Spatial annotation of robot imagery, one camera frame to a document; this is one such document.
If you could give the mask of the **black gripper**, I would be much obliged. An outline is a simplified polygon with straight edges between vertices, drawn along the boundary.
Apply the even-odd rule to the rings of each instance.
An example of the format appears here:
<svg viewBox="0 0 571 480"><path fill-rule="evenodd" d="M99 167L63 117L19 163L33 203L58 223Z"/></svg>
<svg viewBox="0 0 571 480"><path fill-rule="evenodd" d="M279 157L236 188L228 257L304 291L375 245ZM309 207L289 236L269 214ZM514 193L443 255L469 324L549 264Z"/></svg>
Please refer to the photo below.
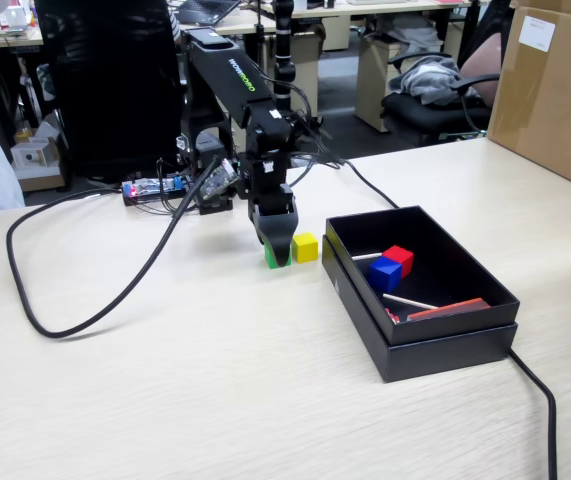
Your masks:
<svg viewBox="0 0 571 480"><path fill-rule="evenodd" d="M282 183L268 192L254 192L248 200L248 218L258 241L264 245L268 266L288 266L299 220L291 187Z"/></svg>

